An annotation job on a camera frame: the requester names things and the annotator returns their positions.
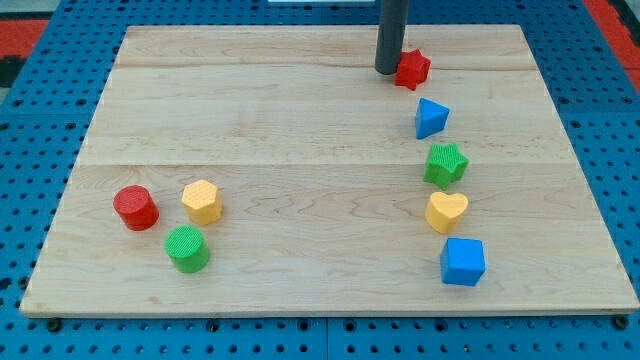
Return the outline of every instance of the green block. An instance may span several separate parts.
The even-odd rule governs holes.
[[[469,159],[460,153],[456,143],[432,144],[427,157],[424,181],[447,190],[452,182],[462,179],[468,164]]]
[[[191,225],[179,226],[167,235],[164,249],[171,261],[183,273],[194,273],[209,262],[209,248],[198,228]]]

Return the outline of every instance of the yellow block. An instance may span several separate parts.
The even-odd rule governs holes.
[[[222,216],[220,191],[206,180],[198,180],[184,187],[182,205],[189,219],[198,225],[210,224]]]
[[[431,194],[424,217],[435,231],[448,234],[460,224],[467,206],[469,200],[463,194],[447,195],[434,192]]]

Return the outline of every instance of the red cylinder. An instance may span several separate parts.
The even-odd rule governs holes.
[[[120,190],[113,199],[113,208],[133,231],[146,230],[158,221],[158,208],[149,191],[140,185]]]

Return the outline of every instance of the green cylinder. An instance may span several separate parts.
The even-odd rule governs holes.
[[[173,229],[167,235],[164,249],[173,265],[182,273],[200,271],[207,265],[211,256],[202,233],[191,225]]]

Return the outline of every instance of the yellow heart block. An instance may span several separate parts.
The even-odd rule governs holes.
[[[460,224],[468,206],[469,199],[464,194],[434,192],[429,198],[424,217],[435,231],[448,234]]]

